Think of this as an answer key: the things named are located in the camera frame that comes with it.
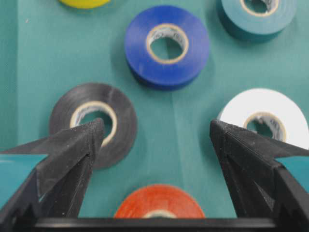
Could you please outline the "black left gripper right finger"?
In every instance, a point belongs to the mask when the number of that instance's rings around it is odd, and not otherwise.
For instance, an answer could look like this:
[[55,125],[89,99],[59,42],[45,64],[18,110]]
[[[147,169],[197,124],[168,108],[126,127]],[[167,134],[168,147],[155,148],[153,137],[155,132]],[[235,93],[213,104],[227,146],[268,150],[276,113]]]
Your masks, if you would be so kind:
[[302,160],[306,149],[214,119],[210,138],[237,214],[216,229],[244,232],[306,232],[309,194],[280,162]]

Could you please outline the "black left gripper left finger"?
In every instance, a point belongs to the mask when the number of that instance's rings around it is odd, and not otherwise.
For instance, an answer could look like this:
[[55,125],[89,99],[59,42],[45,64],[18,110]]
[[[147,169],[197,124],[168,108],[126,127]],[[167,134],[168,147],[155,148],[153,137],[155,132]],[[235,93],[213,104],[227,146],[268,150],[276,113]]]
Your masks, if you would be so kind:
[[104,135],[97,118],[0,154],[0,229],[78,216]]

